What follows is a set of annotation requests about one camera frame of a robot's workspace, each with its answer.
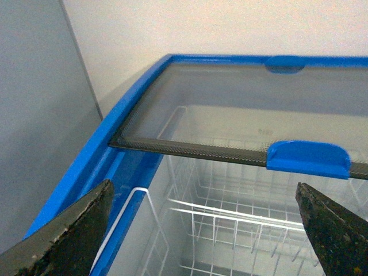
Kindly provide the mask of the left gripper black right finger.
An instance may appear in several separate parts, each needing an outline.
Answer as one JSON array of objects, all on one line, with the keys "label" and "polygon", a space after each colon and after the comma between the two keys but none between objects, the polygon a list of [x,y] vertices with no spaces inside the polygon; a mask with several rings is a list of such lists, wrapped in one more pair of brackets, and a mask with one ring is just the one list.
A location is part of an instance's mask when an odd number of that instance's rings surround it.
[{"label": "left gripper black right finger", "polygon": [[307,183],[297,184],[296,201],[325,275],[367,275],[367,221]]}]

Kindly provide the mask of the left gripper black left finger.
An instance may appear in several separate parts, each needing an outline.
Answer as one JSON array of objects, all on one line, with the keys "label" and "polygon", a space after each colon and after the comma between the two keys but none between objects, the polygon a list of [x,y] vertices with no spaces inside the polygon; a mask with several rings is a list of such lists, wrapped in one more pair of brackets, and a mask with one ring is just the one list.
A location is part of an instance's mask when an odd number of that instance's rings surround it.
[{"label": "left gripper black left finger", "polygon": [[106,179],[34,234],[1,254],[1,275],[89,275],[108,227]]}]

